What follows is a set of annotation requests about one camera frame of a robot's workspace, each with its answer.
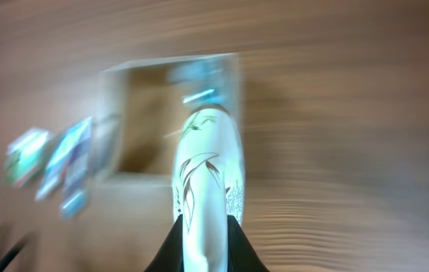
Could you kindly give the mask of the blue mouthwash bottle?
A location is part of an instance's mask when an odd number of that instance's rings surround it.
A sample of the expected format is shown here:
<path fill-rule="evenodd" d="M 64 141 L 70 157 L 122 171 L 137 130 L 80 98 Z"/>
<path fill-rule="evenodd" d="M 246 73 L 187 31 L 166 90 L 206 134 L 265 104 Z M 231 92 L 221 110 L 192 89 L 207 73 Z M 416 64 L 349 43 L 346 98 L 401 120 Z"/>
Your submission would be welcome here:
<path fill-rule="evenodd" d="M 176 64 L 168 81 L 183 89 L 182 103 L 195 109 L 218 105 L 232 112 L 238 102 L 236 71 L 230 56 L 201 57 Z"/>

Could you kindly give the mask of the white cosmetic tube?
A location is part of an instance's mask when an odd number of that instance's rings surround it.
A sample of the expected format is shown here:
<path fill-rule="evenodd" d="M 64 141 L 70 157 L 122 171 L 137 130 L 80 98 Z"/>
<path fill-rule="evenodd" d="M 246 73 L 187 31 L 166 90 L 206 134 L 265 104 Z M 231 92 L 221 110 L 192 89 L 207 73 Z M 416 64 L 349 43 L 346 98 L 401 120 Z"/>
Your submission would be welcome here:
<path fill-rule="evenodd" d="M 244 180 L 240 147 L 236 122 L 220 106 L 194 110 L 181 129 L 172 189 L 185 271 L 228 270 L 227 193 Z"/>

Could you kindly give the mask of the green white soap packet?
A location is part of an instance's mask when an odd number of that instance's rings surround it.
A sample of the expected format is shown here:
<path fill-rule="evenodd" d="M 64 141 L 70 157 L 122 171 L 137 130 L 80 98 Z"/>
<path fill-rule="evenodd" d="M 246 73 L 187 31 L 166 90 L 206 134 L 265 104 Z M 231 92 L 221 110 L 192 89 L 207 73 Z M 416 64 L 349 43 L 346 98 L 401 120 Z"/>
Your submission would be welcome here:
<path fill-rule="evenodd" d="M 8 145 L 4 167 L 8 184 L 22 187 L 39 171 L 51 136 L 48 130 L 31 128 Z"/>

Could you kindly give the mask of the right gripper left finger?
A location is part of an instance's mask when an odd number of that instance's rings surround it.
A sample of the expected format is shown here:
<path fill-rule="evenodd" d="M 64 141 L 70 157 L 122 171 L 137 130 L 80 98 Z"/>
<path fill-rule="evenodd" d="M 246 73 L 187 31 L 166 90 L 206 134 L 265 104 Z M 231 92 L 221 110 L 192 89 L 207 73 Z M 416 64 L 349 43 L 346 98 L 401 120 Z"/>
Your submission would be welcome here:
<path fill-rule="evenodd" d="M 183 215 L 179 215 L 144 272 L 183 272 Z"/>

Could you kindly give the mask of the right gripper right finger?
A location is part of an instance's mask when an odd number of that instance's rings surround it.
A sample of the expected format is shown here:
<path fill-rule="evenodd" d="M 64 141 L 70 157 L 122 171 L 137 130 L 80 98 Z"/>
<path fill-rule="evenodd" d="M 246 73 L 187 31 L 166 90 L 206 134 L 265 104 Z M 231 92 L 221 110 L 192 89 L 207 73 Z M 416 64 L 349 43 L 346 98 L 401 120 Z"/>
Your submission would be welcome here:
<path fill-rule="evenodd" d="M 227 231 L 229 272 L 269 272 L 232 215 L 227 216 Z"/>

